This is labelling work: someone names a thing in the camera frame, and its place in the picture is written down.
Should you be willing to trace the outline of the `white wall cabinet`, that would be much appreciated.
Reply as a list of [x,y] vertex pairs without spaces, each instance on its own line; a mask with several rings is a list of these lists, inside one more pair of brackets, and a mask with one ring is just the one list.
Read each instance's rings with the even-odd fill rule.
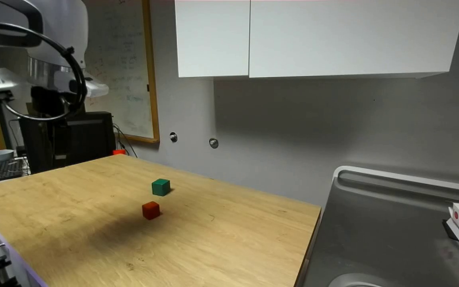
[[422,78],[450,70],[459,0],[174,0],[178,76]]

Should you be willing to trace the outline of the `stainless steel sink unit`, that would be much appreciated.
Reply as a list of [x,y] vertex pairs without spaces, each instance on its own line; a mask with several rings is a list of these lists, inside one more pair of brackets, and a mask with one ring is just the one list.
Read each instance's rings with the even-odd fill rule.
[[338,167],[296,287],[459,287],[453,203],[457,182]]

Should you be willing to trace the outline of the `narrow white cabinet door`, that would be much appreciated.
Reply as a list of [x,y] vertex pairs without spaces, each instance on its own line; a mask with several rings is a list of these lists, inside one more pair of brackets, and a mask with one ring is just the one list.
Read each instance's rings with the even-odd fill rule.
[[181,78],[249,74],[251,0],[175,0]]

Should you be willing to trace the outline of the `whiteboard with wooden frame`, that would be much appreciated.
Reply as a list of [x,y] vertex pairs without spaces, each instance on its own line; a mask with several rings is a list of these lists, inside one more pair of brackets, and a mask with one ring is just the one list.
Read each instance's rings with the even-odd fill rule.
[[130,139],[160,141],[149,0],[83,0],[88,10],[86,70],[108,85],[88,98],[89,112],[106,111]]

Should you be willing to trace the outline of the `orange block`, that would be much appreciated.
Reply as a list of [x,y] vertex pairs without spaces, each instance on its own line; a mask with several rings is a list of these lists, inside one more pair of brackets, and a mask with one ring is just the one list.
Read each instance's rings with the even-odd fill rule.
[[161,215],[160,205],[155,202],[147,202],[141,206],[142,216],[147,220],[153,220]]

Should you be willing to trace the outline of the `black computer monitor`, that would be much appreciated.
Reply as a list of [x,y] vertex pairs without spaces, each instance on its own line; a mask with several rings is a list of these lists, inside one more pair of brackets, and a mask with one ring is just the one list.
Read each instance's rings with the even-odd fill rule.
[[56,121],[18,122],[32,174],[111,156],[116,149],[109,112],[79,113]]

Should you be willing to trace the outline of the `black keyboard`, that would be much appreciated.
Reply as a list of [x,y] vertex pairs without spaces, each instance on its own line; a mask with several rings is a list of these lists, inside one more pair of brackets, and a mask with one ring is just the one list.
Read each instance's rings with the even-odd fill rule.
[[0,162],[0,182],[28,174],[27,162],[22,158]]

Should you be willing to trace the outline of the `green block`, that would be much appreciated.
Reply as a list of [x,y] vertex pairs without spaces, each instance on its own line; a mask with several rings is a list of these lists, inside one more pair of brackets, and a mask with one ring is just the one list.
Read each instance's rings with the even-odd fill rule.
[[152,194],[166,196],[171,192],[171,181],[168,179],[157,179],[151,183]]

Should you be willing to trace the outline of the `wide white cabinet door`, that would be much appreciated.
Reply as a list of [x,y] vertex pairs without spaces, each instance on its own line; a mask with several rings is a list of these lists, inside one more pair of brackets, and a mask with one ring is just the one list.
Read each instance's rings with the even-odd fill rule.
[[434,76],[458,34],[459,0],[251,0],[249,77]]

